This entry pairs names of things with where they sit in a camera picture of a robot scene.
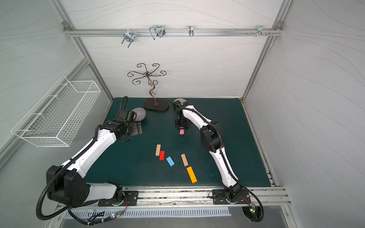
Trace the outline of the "natural wood block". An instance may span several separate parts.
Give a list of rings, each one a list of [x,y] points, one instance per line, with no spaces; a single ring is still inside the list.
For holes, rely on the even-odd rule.
[[[157,157],[159,157],[159,156],[160,156],[160,151],[161,151],[161,145],[160,145],[160,144],[158,144],[158,145],[156,146],[156,153],[155,153],[155,155],[156,155]]]
[[[188,164],[186,155],[185,154],[182,154],[181,155],[181,158],[182,158],[182,162],[183,162],[184,167],[187,167],[189,164]]]

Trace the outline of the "red block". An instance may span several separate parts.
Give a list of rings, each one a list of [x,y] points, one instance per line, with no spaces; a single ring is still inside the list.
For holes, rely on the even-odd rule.
[[[159,160],[163,161],[165,159],[165,151],[161,151],[159,154]]]

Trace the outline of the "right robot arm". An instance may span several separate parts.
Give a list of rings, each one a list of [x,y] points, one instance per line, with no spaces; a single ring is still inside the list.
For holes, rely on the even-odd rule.
[[[212,156],[220,172],[227,202],[237,203],[246,189],[240,184],[226,156],[220,124],[203,116],[183,98],[174,100],[172,107],[174,115],[177,116],[175,127],[181,135],[191,125],[195,125],[199,129],[201,144],[205,151]]]

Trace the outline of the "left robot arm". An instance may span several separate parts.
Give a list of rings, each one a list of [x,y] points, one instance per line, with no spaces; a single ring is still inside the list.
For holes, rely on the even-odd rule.
[[[121,109],[117,117],[96,127],[92,140],[61,166],[51,166],[46,173],[47,185],[36,209],[39,211],[45,198],[70,208],[85,202],[107,200],[118,206],[124,202],[122,186],[115,183],[87,183],[85,176],[97,159],[118,139],[135,135],[138,129],[136,112]]]

